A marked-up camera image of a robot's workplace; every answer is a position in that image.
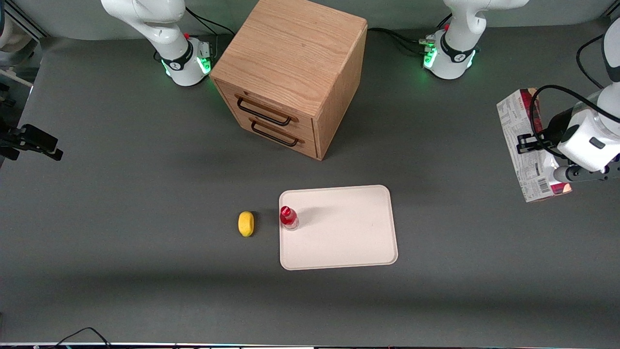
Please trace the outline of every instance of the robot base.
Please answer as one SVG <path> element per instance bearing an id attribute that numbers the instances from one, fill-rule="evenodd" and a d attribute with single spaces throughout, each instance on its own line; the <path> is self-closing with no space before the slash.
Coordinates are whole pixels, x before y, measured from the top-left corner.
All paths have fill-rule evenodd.
<path id="1" fill-rule="evenodd" d="M 430 34 L 426 37 L 427 40 L 435 42 L 431 52 L 425 56 L 423 67 L 430 70 L 435 76 L 441 79 L 453 80 L 460 78 L 463 73 L 471 66 L 472 59 L 476 54 L 474 51 L 471 56 L 464 57 L 462 62 L 454 63 L 450 56 L 441 49 L 440 42 L 441 36 L 444 35 L 445 30 L 438 30 L 434 34 Z"/>
<path id="2" fill-rule="evenodd" d="M 180 86 L 193 86 L 201 82 L 211 72 L 211 50 L 209 43 L 196 38 L 188 40 L 193 46 L 193 57 L 185 64 L 183 70 L 172 70 L 162 62 L 166 74 Z"/>

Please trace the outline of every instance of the drawer handle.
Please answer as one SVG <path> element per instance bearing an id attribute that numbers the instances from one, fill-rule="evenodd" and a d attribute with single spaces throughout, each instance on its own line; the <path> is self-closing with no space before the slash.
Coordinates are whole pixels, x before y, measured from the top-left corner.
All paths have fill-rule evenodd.
<path id="1" fill-rule="evenodd" d="M 256 132 L 259 135 L 263 135 L 263 136 L 269 138 L 270 140 L 274 140 L 274 141 L 276 141 L 276 142 L 278 142 L 280 144 L 286 145 L 287 147 L 291 147 L 292 148 L 295 145 L 297 145 L 297 142 L 299 141 L 297 138 L 295 138 L 295 141 L 293 141 L 293 143 L 288 143 L 288 142 L 285 142 L 285 141 L 279 139 L 278 137 L 274 137 L 274 136 L 272 136 L 272 135 L 270 135 L 270 134 L 268 134 L 266 132 L 263 132 L 263 131 L 261 131 L 259 129 L 256 129 L 256 127 L 254 127 L 254 126 L 256 126 L 256 121 L 252 121 L 252 131 Z"/>
<path id="2" fill-rule="evenodd" d="M 239 97 L 239 99 L 237 100 L 237 107 L 239 107 L 239 109 L 241 109 L 244 112 L 252 114 L 253 116 L 259 117 L 259 118 L 261 118 L 263 120 L 267 120 L 267 121 L 272 122 L 272 123 L 274 123 L 274 124 L 276 124 L 278 126 L 286 126 L 286 125 L 288 125 L 289 122 L 291 122 L 291 117 L 287 117 L 286 121 L 284 121 L 284 122 L 277 121 L 276 119 L 273 119 L 273 118 L 271 118 L 269 116 L 263 115 L 263 114 L 261 114 L 259 112 L 255 112 L 252 109 L 248 109 L 248 108 L 242 106 L 241 102 L 243 102 L 243 97 Z"/>

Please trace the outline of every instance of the small plastic bottle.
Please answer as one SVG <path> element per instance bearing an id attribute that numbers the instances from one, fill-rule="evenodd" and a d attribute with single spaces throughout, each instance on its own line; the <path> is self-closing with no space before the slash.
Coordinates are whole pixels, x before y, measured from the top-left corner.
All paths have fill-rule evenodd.
<path id="1" fill-rule="evenodd" d="M 287 230 L 295 230 L 299 227 L 297 212 L 288 206 L 283 206 L 280 210 L 280 222 Z"/>

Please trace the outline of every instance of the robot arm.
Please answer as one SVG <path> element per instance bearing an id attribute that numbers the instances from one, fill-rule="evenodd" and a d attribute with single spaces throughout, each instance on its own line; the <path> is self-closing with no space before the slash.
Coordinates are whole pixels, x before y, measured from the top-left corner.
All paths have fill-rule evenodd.
<path id="1" fill-rule="evenodd" d="M 471 66 L 474 47 L 487 27 L 481 13 L 489 10 L 515 9 L 529 0 L 443 0 L 452 11 L 452 21 L 446 31 L 440 29 L 428 35 L 432 49 L 424 68 L 442 79 L 459 78 Z"/>
<path id="2" fill-rule="evenodd" d="M 555 155 L 569 161 L 569 165 L 554 171 L 554 177 L 560 182 L 620 175 L 620 20 L 613 22 L 605 33 L 602 49 L 612 83 L 589 96 L 588 104 L 579 102 L 554 116 L 547 128 L 536 136 L 538 141 L 531 143 L 534 147 L 525 151 L 556 147 L 562 154 Z M 536 95 L 546 88 L 560 89 L 578 97 L 575 92 L 554 85 L 542 87 Z"/>
<path id="3" fill-rule="evenodd" d="M 603 37 L 603 56 L 612 83 L 588 100 L 616 117 L 607 117 L 582 102 L 570 114 L 554 117 L 570 118 L 557 149 L 592 172 L 607 171 L 608 163 L 620 154 L 620 20 L 613 22 Z"/>
<path id="4" fill-rule="evenodd" d="M 111 16 L 129 24 L 151 42 L 175 83 L 191 86 L 210 72 L 208 43 L 187 38 L 176 24 L 185 13 L 184 0 L 101 0 L 101 3 Z"/>

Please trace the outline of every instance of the yellow sponge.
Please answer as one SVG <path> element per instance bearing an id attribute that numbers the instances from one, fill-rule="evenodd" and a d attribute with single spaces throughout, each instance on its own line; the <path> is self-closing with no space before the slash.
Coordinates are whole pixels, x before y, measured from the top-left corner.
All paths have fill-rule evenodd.
<path id="1" fill-rule="evenodd" d="M 239 232 L 248 237 L 254 232 L 254 215 L 249 212 L 241 212 L 239 215 Z"/>

